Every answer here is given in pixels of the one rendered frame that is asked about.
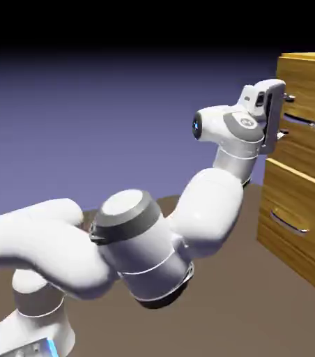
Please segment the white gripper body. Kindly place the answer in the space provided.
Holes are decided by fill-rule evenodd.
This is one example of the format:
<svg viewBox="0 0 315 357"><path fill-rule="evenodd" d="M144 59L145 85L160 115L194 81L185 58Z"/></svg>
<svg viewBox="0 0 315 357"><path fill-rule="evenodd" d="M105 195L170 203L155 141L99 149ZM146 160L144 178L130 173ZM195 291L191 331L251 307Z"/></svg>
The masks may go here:
<svg viewBox="0 0 315 357"><path fill-rule="evenodd" d="M268 79L265 81L265 86L266 100L264 112L266 115L266 126L264 128L265 137L261 147L261 154L271 154L277 142L286 84L280 79Z"/></svg>

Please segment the wooden drawer front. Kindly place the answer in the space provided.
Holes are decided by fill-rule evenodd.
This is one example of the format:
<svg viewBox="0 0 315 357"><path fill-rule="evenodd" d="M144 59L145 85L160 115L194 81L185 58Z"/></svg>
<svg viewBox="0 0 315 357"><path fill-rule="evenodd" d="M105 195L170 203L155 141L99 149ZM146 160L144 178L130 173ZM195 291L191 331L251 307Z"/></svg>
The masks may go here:
<svg viewBox="0 0 315 357"><path fill-rule="evenodd" d="M280 226L270 217L271 210L309 233L299 236ZM266 160L257 240L315 287L315 178Z"/></svg>
<svg viewBox="0 0 315 357"><path fill-rule="evenodd" d="M315 120L315 52L284 53L278 58L277 78L286 82L285 93L295 96L284 101L287 113ZM288 130L271 158L315 178L315 129L281 118L280 130Z"/></svg>

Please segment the light wooden cabinet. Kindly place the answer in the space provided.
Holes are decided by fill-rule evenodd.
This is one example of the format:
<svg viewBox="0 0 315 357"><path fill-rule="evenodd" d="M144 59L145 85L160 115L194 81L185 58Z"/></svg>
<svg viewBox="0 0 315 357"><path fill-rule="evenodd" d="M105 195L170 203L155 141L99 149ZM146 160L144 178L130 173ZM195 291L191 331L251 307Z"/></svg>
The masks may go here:
<svg viewBox="0 0 315 357"><path fill-rule="evenodd" d="M283 53L282 138L265 161L257 239L315 287L315 52Z"/></svg>

